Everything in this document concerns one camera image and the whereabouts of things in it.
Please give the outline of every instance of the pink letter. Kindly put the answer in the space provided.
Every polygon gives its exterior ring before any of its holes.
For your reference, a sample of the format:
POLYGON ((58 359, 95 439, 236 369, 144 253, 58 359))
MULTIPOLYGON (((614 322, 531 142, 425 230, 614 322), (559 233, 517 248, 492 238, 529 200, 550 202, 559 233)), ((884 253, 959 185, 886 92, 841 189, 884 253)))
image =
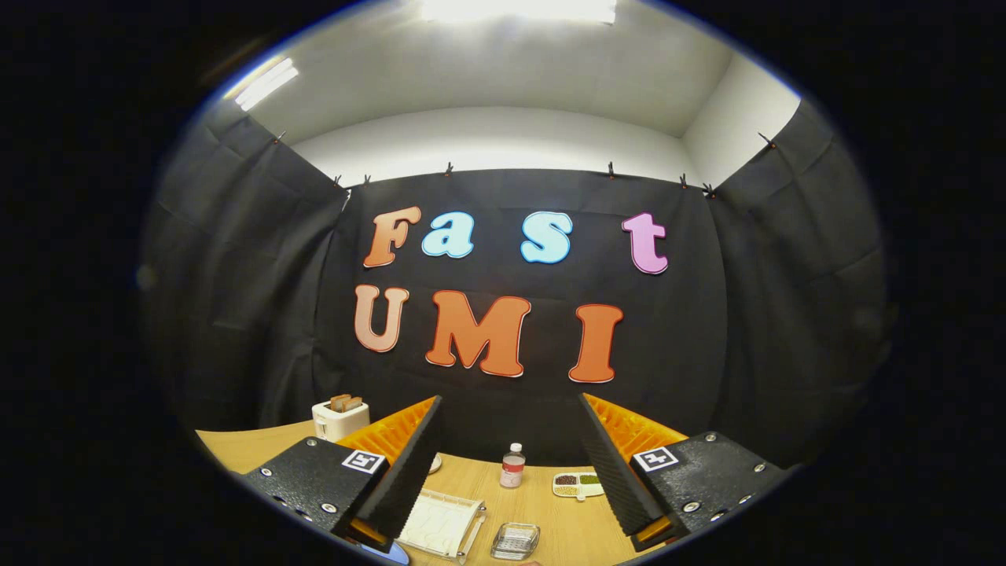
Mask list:
POLYGON ((631 234, 632 262, 643 272, 657 274, 667 268, 667 257, 657 254, 654 237, 664 237, 664 226, 653 223, 650 212, 643 212, 622 222, 622 229, 631 234))
POLYGON ((384 334, 377 336, 373 332, 371 318, 374 314, 374 300, 380 292, 373 286, 356 287, 356 317, 353 327, 356 329, 356 340, 374 352, 390 352, 398 344, 398 330, 401 329, 401 306, 408 301, 408 292, 397 288, 389 288, 384 292, 387 300, 387 322, 384 324, 384 334))

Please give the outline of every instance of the orange letter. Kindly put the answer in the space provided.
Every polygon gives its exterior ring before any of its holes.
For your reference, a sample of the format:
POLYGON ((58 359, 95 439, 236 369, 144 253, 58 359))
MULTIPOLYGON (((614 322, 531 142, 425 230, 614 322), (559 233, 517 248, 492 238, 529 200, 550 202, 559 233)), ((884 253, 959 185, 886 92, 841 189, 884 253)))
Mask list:
POLYGON ((434 349, 427 353, 427 362, 450 368, 455 358, 451 354, 453 341, 461 364, 470 369, 483 349, 489 347, 479 369, 490 376, 518 378, 524 367, 517 362, 520 354, 520 328, 524 316, 531 313, 531 304, 520 298, 496 300, 482 323, 475 322, 468 298, 459 292, 437 292, 434 304, 439 310, 434 349))
POLYGON ((393 261, 391 243, 394 243, 395 248, 401 247, 408 234, 408 224, 401 223, 401 220, 415 223, 422 215, 420 207, 412 206, 374 216, 374 223, 377 224, 374 228, 374 241, 370 245, 370 254, 363 258, 363 266, 380 266, 393 261))
POLYGON ((373 333, 371 318, 374 313, 374 300, 380 292, 373 286, 356 287, 356 340, 365 348, 374 352, 387 352, 398 344, 398 330, 401 328, 401 306, 408 301, 408 292, 390 288, 384 292, 387 300, 387 321, 384 324, 384 334, 373 333))
POLYGON ((569 379, 590 384, 614 380, 615 370, 608 363, 612 358, 615 326, 623 319, 622 310, 607 305, 584 305, 576 310, 576 319, 583 323, 583 340, 579 344, 579 360, 569 370, 569 379))

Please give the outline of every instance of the wooden table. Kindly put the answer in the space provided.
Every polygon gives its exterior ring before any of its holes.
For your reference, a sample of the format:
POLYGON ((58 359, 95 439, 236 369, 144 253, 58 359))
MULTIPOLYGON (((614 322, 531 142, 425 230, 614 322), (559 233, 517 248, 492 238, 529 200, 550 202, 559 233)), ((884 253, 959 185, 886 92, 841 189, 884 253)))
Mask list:
MULTIPOLYGON (((311 421, 240 432, 196 431, 202 441, 228 469, 245 474, 286 450, 298 440, 314 436, 311 421)), ((444 464, 430 475, 424 488, 458 498, 485 501, 486 522, 472 545, 467 565, 515 566, 537 561, 541 566, 567 564, 614 565, 643 553, 633 550, 604 496, 577 502, 552 494, 552 477, 560 473, 594 471, 591 466, 548 467, 528 465, 520 488, 499 485, 500 462, 472 460, 441 454, 444 464), (507 522, 531 523, 541 528, 541 538, 527 561, 497 560, 489 555, 493 537, 507 522)), ((410 564, 445 566, 450 562, 420 550, 402 548, 410 564)))

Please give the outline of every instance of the clear container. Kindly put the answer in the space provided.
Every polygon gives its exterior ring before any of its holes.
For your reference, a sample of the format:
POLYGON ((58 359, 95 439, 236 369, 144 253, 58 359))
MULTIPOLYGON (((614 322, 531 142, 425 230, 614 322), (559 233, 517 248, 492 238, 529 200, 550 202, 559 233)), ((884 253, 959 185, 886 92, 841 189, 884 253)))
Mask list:
POLYGON ((500 560, 524 560, 538 546, 541 529, 525 523, 504 523, 493 540, 490 554, 500 560))
POLYGON ((500 470, 500 486, 516 488, 524 476, 524 462, 527 458, 520 453, 523 446, 519 442, 510 445, 510 451, 503 456, 503 469, 500 470))

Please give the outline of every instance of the blue object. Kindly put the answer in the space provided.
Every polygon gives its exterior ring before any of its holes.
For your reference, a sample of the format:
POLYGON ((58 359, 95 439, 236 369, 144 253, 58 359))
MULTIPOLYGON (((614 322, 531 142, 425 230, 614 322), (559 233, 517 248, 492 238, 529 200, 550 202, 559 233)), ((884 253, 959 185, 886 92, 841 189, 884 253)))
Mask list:
POLYGON ((430 222, 435 227, 423 238, 423 252, 432 255, 448 255, 459 258, 472 252, 472 230, 475 218, 468 212, 447 212, 430 222))
POLYGON ((558 262, 569 252, 572 220, 562 212, 534 212, 524 218, 524 235, 520 254, 528 262, 558 262))
POLYGON ((372 552, 377 556, 383 556, 392 562, 397 562, 398 564, 408 564, 408 555, 405 554, 405 551, 400 546, 398 546, 398 543, 391 543, 391 551, 386 554, 364 545, 360 545, 360 548, 368 552, 372 552))

